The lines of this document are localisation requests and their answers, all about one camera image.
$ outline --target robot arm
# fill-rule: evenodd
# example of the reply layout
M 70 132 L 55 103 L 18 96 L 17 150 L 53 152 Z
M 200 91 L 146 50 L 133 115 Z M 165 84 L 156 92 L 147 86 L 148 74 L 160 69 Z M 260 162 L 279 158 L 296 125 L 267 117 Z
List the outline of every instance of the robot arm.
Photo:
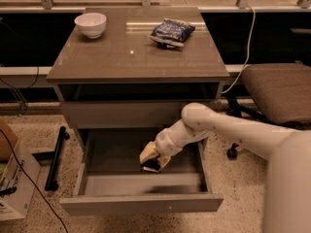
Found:
M 311 232 L 311 132 L 220 115 L 191 103 L 182 118 L 158 133 L 140 155 L 141 163 L 160 155 L 161 167 L 188 143 L 214 131 L 268 160 L 264 233 Z

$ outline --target brown seat cushion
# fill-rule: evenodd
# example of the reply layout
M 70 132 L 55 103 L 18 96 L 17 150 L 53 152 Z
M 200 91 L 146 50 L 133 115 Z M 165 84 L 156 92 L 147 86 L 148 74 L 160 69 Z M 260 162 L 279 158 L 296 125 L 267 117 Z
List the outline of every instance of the brown seat cushion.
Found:
M 261 112 L 273 123 L 311 121 L 311 67 L 255 64 L 241 75 Z

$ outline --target speckled floor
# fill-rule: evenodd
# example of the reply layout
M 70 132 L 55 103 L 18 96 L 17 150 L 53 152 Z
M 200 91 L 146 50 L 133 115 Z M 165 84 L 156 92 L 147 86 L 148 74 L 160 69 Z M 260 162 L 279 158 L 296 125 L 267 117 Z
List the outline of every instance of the speckled floor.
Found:
M 59 127 L 68 126 L 61 115 L 3 116 L 15 133 L 24 139 L 31 152 L 53 150 Z M 220 232 L 257 233 L 261 231 L 265 161 L 247 150 L 241 150 L 237 160 L 228 160 L 231 146 L 224 138 L 210 133 L 205 155 L 214 193 L 222 193 L 224 201 L 216 213 L 131 216 L 68 216 L 59 199 L 72 195 L 82 149 L 73 131 L 64 142 L 56 192 L 44 190 L 49 166 L 42 166 L 37 185 L 52 207 L 63 219 L 70 233 L 99 232 Z M 65 232 L 37 190 L 33 193 L 27 218 L 0 221 L 0 232 Z

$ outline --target cabinet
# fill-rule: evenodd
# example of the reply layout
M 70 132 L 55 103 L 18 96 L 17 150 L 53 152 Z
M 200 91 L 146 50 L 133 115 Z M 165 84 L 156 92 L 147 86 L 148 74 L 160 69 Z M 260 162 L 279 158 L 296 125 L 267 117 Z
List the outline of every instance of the cabinet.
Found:
M 212 212 L 223 201 L 210 189 L 203 143 L 186 146 L 160 174 L 140 172 L 139 154 L 174 123 L 189 101 L 220 96 L 228 73 L 196 8 L 97 8 L 104 34 L 90 40 L 74 29 L 48 75 L 62 112 L 84 150 L 73 216 Z M 196 26 L 182 49 L 148 38 L 166 17 Z

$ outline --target snack package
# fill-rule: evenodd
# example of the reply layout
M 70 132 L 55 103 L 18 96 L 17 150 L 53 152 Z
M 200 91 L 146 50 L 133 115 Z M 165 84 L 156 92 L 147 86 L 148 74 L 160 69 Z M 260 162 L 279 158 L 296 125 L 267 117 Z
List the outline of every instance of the snack package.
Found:
M 194 30 L 195 27 L 188 22 L 166 18 L 155 27 L 149 38 L 162 47 L 183 47 L 184 41 Z

